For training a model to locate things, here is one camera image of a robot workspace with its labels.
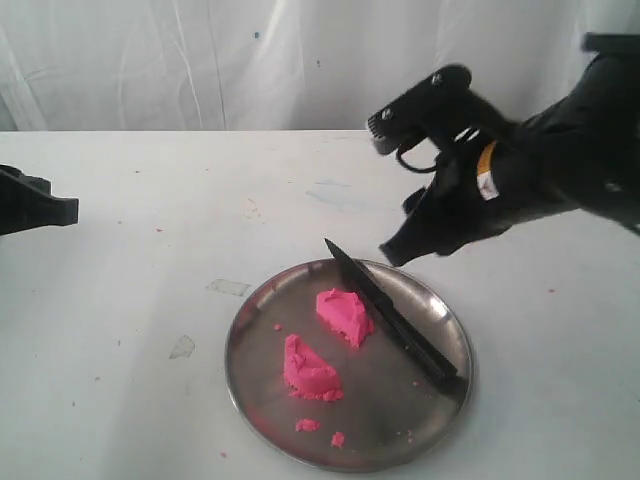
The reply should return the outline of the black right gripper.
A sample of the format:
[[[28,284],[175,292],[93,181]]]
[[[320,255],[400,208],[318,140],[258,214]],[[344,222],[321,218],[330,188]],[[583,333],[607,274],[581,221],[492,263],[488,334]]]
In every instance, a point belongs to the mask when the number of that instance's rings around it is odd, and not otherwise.
[[[477,164],[491,143],[478,134],[459,146],[460,157],[443,152],[436,157],[438,169],[428,189],[425,186],[402,203],[407,216],[399,230],[379,249],[393,266],[403,266],[419,257],[448,256],[461,247],[496,237],[505,227],[490,220],[486,201],[477,185]]]

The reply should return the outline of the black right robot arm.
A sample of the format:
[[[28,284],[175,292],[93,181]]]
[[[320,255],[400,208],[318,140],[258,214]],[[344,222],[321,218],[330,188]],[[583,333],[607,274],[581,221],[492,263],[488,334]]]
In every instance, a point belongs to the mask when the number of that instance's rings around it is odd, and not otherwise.
[[[403,204],[399,230],[380,247],[402,266],[573,210],[639,229],[639,39],[588,33],[593,59],[571,92],[521,121],[471,89],[447,65],[372,115],[380,155],[402,159],[423,141],[437,149],[431,183]]]

